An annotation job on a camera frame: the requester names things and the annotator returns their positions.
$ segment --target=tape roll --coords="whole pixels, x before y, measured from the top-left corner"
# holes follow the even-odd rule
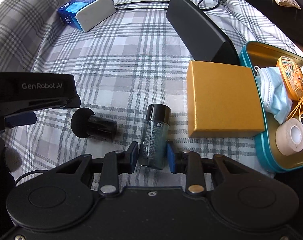
[[[276,145],[281,154],[292,155],[303,149],[303,125],[291,118],[276,130]]]

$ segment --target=screw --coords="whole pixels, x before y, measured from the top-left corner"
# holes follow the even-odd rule
[[[203,192],[205,189],[203,186],[201,185],[191,185],[188,187],[188,190],[191,192],[191,193],[200,193],[200,192]]]
[[[15,240],[25,240],[25,238],[23,236],[15,236]]]
[[[157,192],[156,191],[151,191],[151,192],[148,192],[148,195],[149,197],[154,197],[157,195]]]
[[[100,188],[101,192],[105,194],[110,194],[116,191],[116,187],[113,185],[105,185]]]

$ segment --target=blue surgical mask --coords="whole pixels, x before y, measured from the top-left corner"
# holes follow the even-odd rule
[[[279,68],[255,66],[254,69],[258,74],[256,81],[264,110],[273,114],[275,120],[282,124],[290,113],[293,102],[287,96]]]

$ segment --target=translucent bottle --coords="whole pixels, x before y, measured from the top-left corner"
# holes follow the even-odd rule
[[[138,163],[161,170],[167,145],[170,108],[162,104],[148,106],[146,121],[141,137]]]

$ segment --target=plaid bedsheet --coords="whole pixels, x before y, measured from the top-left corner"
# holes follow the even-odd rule
[[[51,169],[80,154],[102,157],[109,151],[125,150],[132,141],[140,142],[147,106],[151,103],[171,108],[169,139],[178,148],[209,158],[221,153],[263,171],[252,138],[188,138],[186,71],[192,58],[165,18],[165,10],[117,11],[84,33],[64,26],[59,19],[56,10],[67,1],[2,3],[0,71],[73,74],[81,106],[116,120],[118,134],[114,141],[79,139],[70,128],[74,109],[37,111],[35,125],[12,129],[3,135],[6,144],[17,149],[23,159],[15,177],[27,171]],[[115,4],[132,1],[142,0],[114,0]],[[206,0],[204,6],[212,7],[215,3]],[[227,0],[225,5],[206,14],[229,36],[238,52],[248,41],[256,40],[303,56],[292,41],[244,0]],[[185,184],[184,175],[170,174],[168,168],[158,171],[137,166],[134,174],[123,174],[119,179],[122,186]],[[99,175],[95,176],[93,188],[97,188],[98,181]]]

